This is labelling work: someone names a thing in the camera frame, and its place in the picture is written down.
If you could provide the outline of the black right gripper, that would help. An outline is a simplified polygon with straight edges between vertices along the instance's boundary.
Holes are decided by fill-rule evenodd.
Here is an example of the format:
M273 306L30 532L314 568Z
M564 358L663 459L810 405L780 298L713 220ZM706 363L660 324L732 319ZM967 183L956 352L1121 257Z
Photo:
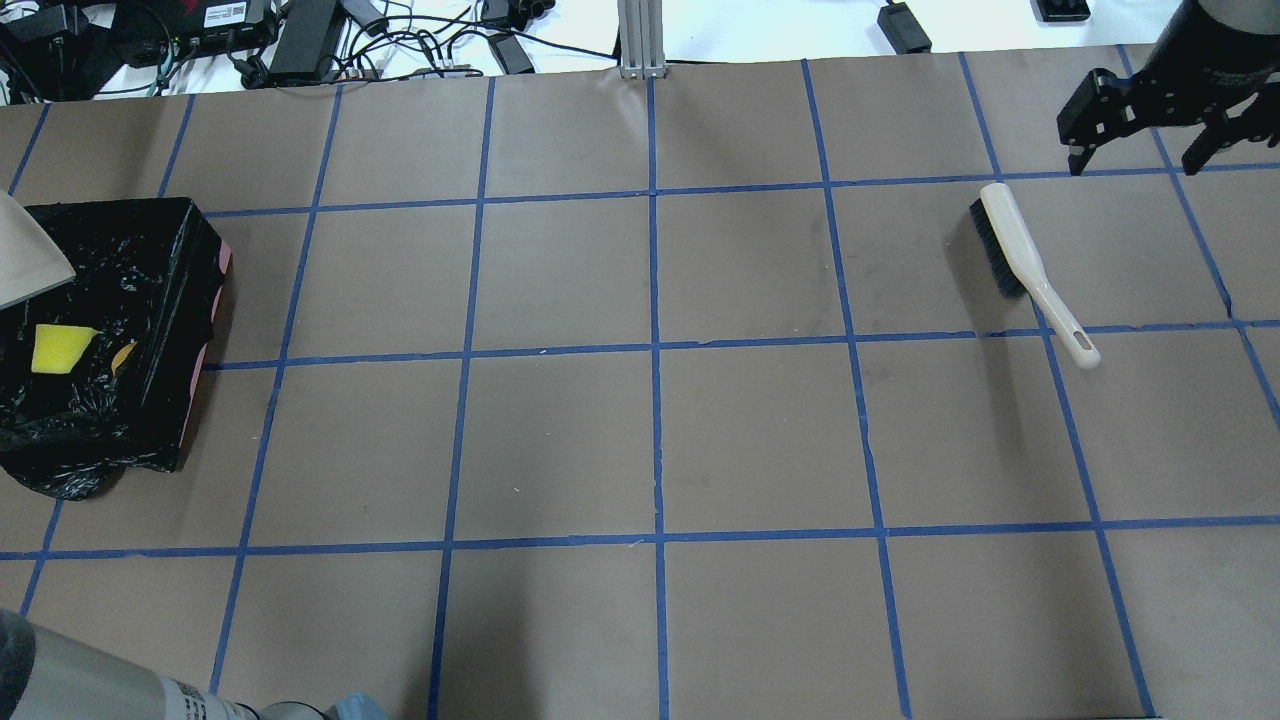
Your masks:
M1181 1L1132 79L1089 70L1056 117L1070 176L1142 127L1203 129L1181 155L1196 176L1239 142L1279 143L1279 3ZM1228 110L1253 101L1238 117Z

